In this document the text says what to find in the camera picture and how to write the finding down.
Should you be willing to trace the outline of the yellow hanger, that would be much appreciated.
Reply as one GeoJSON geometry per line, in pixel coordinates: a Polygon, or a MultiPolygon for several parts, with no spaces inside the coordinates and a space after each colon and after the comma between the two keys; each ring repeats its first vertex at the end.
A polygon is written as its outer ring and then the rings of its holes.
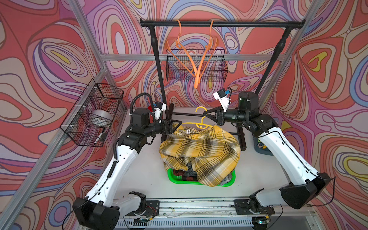
{"type": "MultiPolygon", "coordinates": [[[[195,109],[195,112],[197,112],[198,110],[203,110],[204,112],[207,112],[207,108],[203,107],[203,106],[198,106],[196,109],[195,109]]],[[[194,125],[196,126],[197,128],[199,129],[207,129],[207,128],[210,128],[210,127],[213,127],[213,125],[211,124],[206,124],[205,123],[205,116],[204,115],[200,115],[201,117],[201,121],[200,122],[183,122],[182,125],[194,125]]]]}

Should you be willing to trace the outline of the yellow plaid shirt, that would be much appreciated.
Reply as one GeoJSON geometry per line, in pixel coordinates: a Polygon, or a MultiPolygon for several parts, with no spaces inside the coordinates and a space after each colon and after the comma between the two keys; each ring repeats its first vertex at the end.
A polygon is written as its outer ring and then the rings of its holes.
{"type": "Polygon", "coordinates": [[[160,145],[166,170],[188,173],[205,186],[223,186],[241,157],[237,139],[219,126],[198,130],[180,126],[160,145]]]}

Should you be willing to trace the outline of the orange hanger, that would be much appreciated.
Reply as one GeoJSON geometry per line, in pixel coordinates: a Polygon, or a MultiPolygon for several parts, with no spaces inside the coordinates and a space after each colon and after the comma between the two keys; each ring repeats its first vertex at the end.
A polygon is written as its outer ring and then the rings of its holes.
{"type": "Polygon", "coordinates": [[[203,52],[203,55],[201,57],[201,60],[200,60],[200,63],[198,65],[198,67],[196,68],[196,73],[195,73],[195,83],[194,83],[194,88],[197,89],[198,88],[198,85],[200,84],[200,80],[201,80],[201,77],[203,76],[203,72],[205,71],[206,69],[206,66],[205,67],[202,67],[203,66],[203,63],[205,61],[205,57],[207,55],[207,53],[211,50],[211,49],[216,49],[217,46],[218,46],[218,39],[217,38],[214,38],[212,36],[212,28],[213,28],[213,23],[214,23],[214,20],[211,21],[210,23],[210,27],[209,27],[209,42],[208,44],[205,46],[205,51],[203,52]]]}
{"type": "Polygon", "coordinates": [[[175,42],[175,45],[176,45],[176,48],[178,50],[183,50],[184,53],[187,55],[187,57],[189,58],[189,61],[192,65],[192,70],[190,70],[187,66],[185,66],[181,60],[178,59],[178,57],[172,52],[172,49],[171,49],[171,45],[169,44],[169,39],[166,40],[166,48],[168,49],[168,51],[185,67],[185,69],[195,78],[195,75],[196,75],[196,68],[198,66],[196,66],[195,62],[193,61],[191,55],[189,54],[188,50],[180,43],[180,36],[181,36],[181,33],[182,33],[182,26],[181,26],[181,22],[180,20],[176,20],[177,23],[179,24],[179,34],[177,36],[177,39],[174,40],[174,39],[171,39],[172,41],[175,42]]]}

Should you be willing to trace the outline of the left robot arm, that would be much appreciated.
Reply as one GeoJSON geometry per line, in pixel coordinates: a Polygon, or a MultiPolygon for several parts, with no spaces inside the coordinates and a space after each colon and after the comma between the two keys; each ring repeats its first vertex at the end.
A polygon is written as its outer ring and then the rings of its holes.
{"type": "Polygon", "coordinates": [[[113,144],[113,157],[97,183],[84,198],[72,205],[81,226],[92,230],[113,230],[120,218],[127,214],[155,215],[147,207],[146,195],[132,191],[115,201],[118,186],[141,149],[149,145],[147,139],[157,134],[171,134],[172,122],[163,119],[167,105],[155,103],[152,109],[137,108],[130,113],[131,122],[113,144]]]}

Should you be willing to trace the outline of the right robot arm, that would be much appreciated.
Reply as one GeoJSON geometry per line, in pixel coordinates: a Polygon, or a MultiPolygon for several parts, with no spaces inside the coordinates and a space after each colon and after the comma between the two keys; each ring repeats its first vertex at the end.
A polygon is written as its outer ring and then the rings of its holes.
{"type": "Polygon", "coordinates": [[[333,179],[325,172],[318,172],[298,153],[270,115],[260,113],[257,94],[240,92],[235,109],[229,108],[230,94],[231,90],[225,89],[215,92],[213,97],[220,102],[220,106],[204,112],[203,115],[219,126],[230,122],[246,128],[276,157],[289,181],[288,185],[280,188],[256,191],[249,197],[246,207],[254,214],[274,205],[302,208],[318,196],[333,179]]]}

